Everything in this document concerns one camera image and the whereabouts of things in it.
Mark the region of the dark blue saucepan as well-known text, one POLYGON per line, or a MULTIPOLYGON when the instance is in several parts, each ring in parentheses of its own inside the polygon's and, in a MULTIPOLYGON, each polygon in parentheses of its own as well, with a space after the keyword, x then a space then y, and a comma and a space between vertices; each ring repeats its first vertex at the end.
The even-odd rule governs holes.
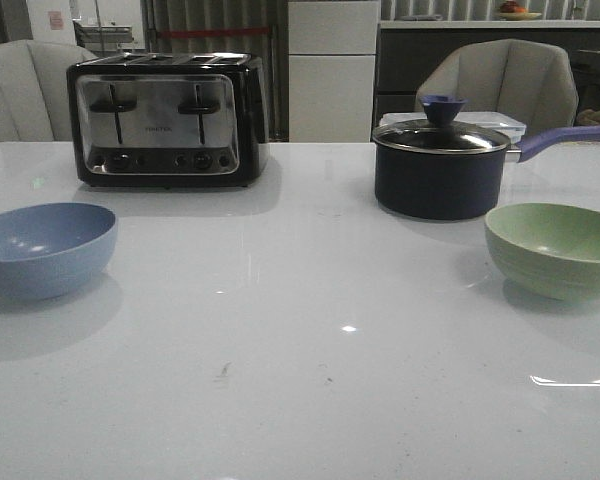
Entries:
POLYGON ((499 199, 507 152, 519 162, 569 141, 600 141, 600 126, 562 127, 480 154, 415 153, 376 145, 375 196, 395 212, 428 220, 484 215, 499 199))

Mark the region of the glass pot lid blue knob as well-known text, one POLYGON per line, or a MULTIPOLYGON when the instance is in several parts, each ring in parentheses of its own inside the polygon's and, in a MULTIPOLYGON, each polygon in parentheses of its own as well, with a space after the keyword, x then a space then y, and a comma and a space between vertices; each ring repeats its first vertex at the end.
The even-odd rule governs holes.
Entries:
POLYGON ((510 145, 503 133, 456 120, 467 99, 429 94, 419 102, 424 119, 378 126, 372 131, 372 141, 379 146, 430 154, 490 153, 510 145))

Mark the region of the blue bowl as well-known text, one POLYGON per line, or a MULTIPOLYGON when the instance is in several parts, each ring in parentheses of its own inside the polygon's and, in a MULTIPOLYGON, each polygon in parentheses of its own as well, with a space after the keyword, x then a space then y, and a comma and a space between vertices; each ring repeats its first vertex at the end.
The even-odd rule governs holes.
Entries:
POLYGON ((0 297, 42 300, 78 290, 110 261, 117 217, 87 203, 0 213, 0 297))

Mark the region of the white cabinet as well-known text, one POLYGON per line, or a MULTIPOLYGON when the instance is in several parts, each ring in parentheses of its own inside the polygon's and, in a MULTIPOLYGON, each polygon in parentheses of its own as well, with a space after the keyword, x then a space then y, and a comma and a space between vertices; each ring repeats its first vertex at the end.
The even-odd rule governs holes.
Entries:
POLYGON ((288 3, 289 140, 370 139, 379 1, 288 3))

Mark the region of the fruit plate on counter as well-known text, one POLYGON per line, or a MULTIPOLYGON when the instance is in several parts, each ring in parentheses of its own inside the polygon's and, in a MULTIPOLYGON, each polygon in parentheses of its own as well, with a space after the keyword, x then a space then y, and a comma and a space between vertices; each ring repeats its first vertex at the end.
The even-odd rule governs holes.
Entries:
POLYGON ((508 21, 535 20, 541 17, 540 12, 530 12, 517 1, 510 0, 501 3, 495 11, 497 17, 508 21))

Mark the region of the clear plastic storage container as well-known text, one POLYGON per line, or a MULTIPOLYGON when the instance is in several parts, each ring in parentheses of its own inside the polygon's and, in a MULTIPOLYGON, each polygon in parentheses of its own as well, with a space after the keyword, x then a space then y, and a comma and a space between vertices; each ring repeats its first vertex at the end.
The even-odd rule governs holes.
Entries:
MULTIPOLYGON (((391 112, 385 113, 379 125, 384 126, 395 122, 425 119, 423 112, 391 112)), ((460 112, 456 121, 471 123, 483 128, 496 130, 507 135, 512 143, 518 143, 526 133, 526 125, 499 112, 475 111, 460 112)))

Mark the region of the green bowl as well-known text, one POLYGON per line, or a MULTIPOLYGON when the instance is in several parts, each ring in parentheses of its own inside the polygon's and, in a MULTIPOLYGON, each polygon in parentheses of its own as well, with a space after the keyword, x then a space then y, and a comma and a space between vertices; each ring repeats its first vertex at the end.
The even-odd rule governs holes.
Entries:
POLYGON ((553 299, 600 299, 600 212, 571 205, 521 203, 490 210, 485 238, 498 269, 553 299))

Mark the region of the black and chrome toaster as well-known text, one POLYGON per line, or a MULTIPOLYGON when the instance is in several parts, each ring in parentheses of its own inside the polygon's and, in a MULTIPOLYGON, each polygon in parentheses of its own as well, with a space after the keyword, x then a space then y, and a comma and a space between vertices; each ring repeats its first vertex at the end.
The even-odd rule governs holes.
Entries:
POLYGON ((269 155, 263 62, 123 53, 67 70, 75 165, 94 187, 239 187, 269 155))

